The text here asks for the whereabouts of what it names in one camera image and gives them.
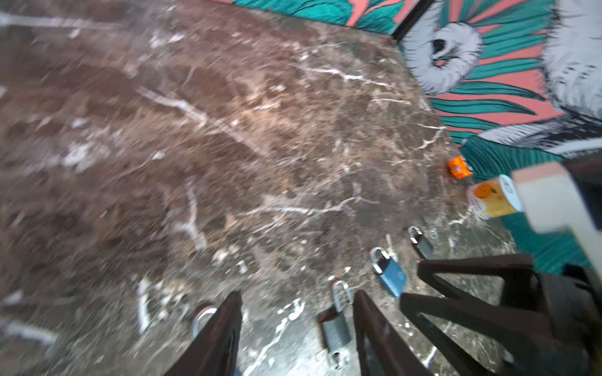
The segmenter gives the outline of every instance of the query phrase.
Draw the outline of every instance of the black padlock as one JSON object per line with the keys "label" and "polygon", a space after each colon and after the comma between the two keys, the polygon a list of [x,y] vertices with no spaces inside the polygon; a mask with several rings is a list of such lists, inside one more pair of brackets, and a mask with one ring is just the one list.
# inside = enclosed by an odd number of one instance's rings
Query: black padlock
{"label": "black padlock", "polygon": [[422,234],[422,230],[420,230],[416,226],[410,226],[408,228],[408,233],[410,235],[410,241],[412,242],[416,253],[418,253],[418,255],[422,259],[432,260],[433,245]]}
{"label": "black padlock", "polygon": [[337,288],[343,287],[347,300],[353,303],[353,296],[349,291],[349,286],[345,281],[336,280],[332,283],[332,298],[334,300],[334,313],[322,319],[322,329],[324,330],[324,338],[328,347],[328,358],[330,367],[339,371],[349,361],[349,358],[344,351],[345,346],[351,342],[351,334],[349,327],[343,314],[343,308],[338,298]]}

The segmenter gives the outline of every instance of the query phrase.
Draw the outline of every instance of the blue padlock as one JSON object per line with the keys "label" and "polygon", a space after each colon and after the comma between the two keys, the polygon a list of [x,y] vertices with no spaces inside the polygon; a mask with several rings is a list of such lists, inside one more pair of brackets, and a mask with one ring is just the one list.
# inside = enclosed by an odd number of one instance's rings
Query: blue padlock
{"label": "blue padlock", "polygon": [[[378,260],[378,253],[382,254],[384,260]],[[372,267],[376,271],[378,279],[389,292],[396,298],[402,296],[403,288],[406,286],[406,274],[397,265],[391,256],[382,248],[375,247],[370,251]]]}

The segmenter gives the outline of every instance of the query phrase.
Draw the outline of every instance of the open padlock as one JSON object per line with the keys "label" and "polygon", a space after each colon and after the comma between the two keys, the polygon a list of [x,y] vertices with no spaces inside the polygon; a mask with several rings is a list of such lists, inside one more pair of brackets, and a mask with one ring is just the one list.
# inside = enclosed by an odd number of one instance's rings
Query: open padlock
{"label": "open padlock", "polygon": [[433,259],[433,245],[426,239],[422,234],[422,230],[416,226],[410,226],[408,228],[410,235],[410,241],[414,246],[414,250],[424,260]]}
{"label": "open padlock", "polygon": [[349,327],[343,314],[343,307],[338,297],[338,287],[342,286],[347,300],[353,303],[353,296],[349,291],[349,286],[343,280],[336,280],[332,283],[332,299],[334,300],[334,314],[331,314],[322,319],[322,329],[324,330],[324,338],[328,347],[328,360],[330,368],[334,371],[340,371],[349,361],[346,354],[345,346],[351,342]]}
{"label": "open padlock", "polygon": [[[383,256],[380,261],[378,260],[379,253]],[[396,298],[402,296],[407,277],[399,265],[380,247],[372,248],[370,259],[376,275],[389,294]]]}

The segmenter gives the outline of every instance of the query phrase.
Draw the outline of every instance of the white can lid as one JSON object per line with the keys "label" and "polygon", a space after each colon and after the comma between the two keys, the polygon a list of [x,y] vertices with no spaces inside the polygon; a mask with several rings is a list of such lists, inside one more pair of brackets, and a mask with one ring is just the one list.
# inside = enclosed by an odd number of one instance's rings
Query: white can lid
{"label": "white can lid", "polygon": [[500,175],[500,186],[501,191],[506,196],[506,200],[512,205],[517,212],[523,212],[523,203],[521,203],[521,199],[518,197],[517,188],[514,185],[514,182],[508,175]]}

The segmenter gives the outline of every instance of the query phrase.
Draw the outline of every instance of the brown marble surface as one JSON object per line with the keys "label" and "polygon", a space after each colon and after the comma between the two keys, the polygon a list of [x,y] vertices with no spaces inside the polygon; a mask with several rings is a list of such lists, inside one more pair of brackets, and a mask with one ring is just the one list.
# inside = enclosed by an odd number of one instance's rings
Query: brown marble surface
{"label": "brown marble surface", "polygon": [[[368,252],[396,254],[406,291],[434,294],[408,226],[436,229],[441,258],[514,245],[468,213],[470,180],[445,169],[457,148],[390,39],[212,2],[4,10],[113,29],[0,35],[0,323],[38,331],[3,338],[0,374],[161,375],[197,303],[234,289],[243,375],[336,374],[316,322],[333,277],[366,290],[434,374],[453,374]],[[492,343],[441,327],[494,366]],[[359,374],[354,346],[344,375]]]}

